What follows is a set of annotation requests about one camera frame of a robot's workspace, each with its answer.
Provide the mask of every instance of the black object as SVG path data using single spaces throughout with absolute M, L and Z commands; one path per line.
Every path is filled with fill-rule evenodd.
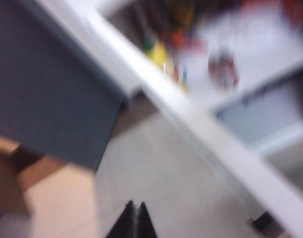
M 253 221 L 252 225 L 257 230 L 262 231 L 273 222 L 275 222 L 274 218 L 269 214 L 269 212 L 265 212 L 257 220 Z
M 123 100 L 107 81 L 17 1 L 0 0 L 0 135 L 97 169 Z
M 157 238 L 146 204 L 136 208 L 128 202 L 106 238 Z

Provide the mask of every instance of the beige floor tile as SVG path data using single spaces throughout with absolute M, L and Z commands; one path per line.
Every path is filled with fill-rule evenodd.
M 63 234 L 94 217 L 93 172 L 68 165 L 25 192 L 33 208 L 32 238 Z
M 130 200 L 134 194 L 163 178 L 201 163 L 160 114 L 111 140 L 103 160 L 110 171 L 115 202 Z
M 116 220 L 115 213 L 110 212 L 105 216 L 94 217 L 81 223 L 57 238 L 104 238 Z
M 133 201 L 145 201 L 158 237 L 257 238 L 247 213 L 203 164 L 154 184 Z M 121 212 L 125 202 L 116 206 Z

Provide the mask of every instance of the gray cabinet door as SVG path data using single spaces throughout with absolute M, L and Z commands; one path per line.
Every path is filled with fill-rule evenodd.
M 123 99 L 108 81 L 17 1 L 0 0 L 0 135 L 97 169 Z

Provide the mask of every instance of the white countertop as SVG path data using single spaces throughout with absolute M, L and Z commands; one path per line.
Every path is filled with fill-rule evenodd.
M 189 97 L 206 109 L 224 107 L 303 66 L 303 38 L 289 29 L 276 8 L 249 16 L 225 14 L 201 25 L 198 34 L 207 41 L 207 53 L 183 51 L 180 64 L 187 68 Z M 218 89 L 208 75 L 208 56 L 219 49 L 234 56 L 240 79 L 235 89 Z

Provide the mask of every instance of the floor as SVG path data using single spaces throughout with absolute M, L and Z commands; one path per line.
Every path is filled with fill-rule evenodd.
M 145 201 L 160 238 L 261 237 L 170 122 L 147 114 L 114 133 L 96 174 L 68 164 L 26 183 L 32 218 L 4 216 L 0 237 L 103 238 L 131 199 Z

